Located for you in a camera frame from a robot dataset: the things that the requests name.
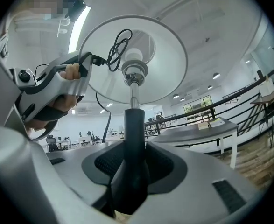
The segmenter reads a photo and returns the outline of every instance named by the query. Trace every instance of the hand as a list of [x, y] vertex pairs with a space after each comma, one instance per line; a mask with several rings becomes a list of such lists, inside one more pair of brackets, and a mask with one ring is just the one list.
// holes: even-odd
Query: hand
[[[79, 64], [74, 63], [66, 66], [65, 71], [61, 71], [60, 76], [67, 80], [79, 79]], [[59, 96], [57, 99], [51, 101], [48, 106], [51, 106], [57, 110], [61, 110], [63, 112], [70, 110], [77, 104], [77, 98], [73, 95], [63, 95]], [[25, 124], [27, 132], [31, 132], [31, 128], [35, 131], [43, 129], [48, 124], [48, 121], [40, 121], [36, 119], [32, 119]]]

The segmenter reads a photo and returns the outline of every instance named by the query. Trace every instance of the black cable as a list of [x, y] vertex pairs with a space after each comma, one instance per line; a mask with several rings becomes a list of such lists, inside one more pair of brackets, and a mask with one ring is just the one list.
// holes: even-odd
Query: black cable
[[[120, 37], [120, 35], [126, 31], [129, 31], [131, 33], [131, 35], [129, 36], [129, 38], [123, 38], [120, 42], [118, 41], [118, 38]], [[116, 70], [118, 70], [118, 67], [120, 65], [120, 61], [121, 61], [121, 56], [123, 55], [123, 53], [125, 52], [127, 46], [128, 46], [128, 41], [132, 38], [133, 36], [133, 32], [130, 29], [123, 29], [122, 31], [120, 31], [115, 39], [114, 45], [111, 47], [110, 51], [109, 51], [109, 56], [108, 59], [105, 60], [105, 64], [107, 64], [107, 66], [109, 66], [109, 70], [111, 72], [115, 72]], [[125, 44], [124, 48], [122, 49], [121, 52], [118, 51], [118, 48], [121, 44]], [[117, 65], [115, 67], [115, 69], [111, 69], [111, 65], [113, 65], [115, 62], [117, 62]]]
[[40, 67], [40, 66], [42, 66], [42, 65], [48, 66], [48, 64], [41, 64], [41, 65], [36, 66], [36, 68], [35, 68], [35, 76], [36, 76], [37, 68]]
[[103, 135], [103, 140], [101, 141], [102, 143], [105, 142], [105, 137], [107, 136], [107, 132], [108, 132], [108, 128], [109, 128], [109, 125], [110, 125], [110, 121], [111, 121], [111, 112], [108, 111], [106, 108], [104, 108], [100, 102], [98, 101], [98, 94], [96, 93], [96, 101], [98, 102], [99, 106], [102, 107], [105, 111], [109, 112], [109, 119], [108, 119], [108, 123], [105, 127], [105, 132], [104, 132], [104, 135]]

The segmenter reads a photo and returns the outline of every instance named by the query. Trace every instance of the black rubber pad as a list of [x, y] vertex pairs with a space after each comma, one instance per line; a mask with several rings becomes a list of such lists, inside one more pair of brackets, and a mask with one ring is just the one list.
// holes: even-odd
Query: black rubber pad
[[227, 180], [214, 182], [212, 185], [220, 195], [230, 214], [245, 205], [246, 202], [244, 199]]
[[56, 159], [50, 160], [51, 164], [53, 164], [53, 165], [64, 162], [64, 161], [65, 161], [65, 159], [63, 159], [63, 158], [56, 158]]

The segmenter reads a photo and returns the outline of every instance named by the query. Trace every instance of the wooden floor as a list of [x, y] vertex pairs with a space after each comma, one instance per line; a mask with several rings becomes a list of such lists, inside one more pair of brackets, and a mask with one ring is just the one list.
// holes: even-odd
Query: wooden floor
[[[231, 150], [213, 156], [229, 165]], [[274, 177], [274, 138], [272, 148], [268, 133], [238, 147], [235, 170], [260, 190], [266, 189]]]

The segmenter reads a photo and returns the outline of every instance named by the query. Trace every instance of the laboratory room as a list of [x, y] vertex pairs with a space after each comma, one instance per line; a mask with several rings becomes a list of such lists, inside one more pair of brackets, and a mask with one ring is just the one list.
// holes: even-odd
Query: laboratory room
[[10, 221], [271, 221], [274, 17], [259, 0], [3, 1]]

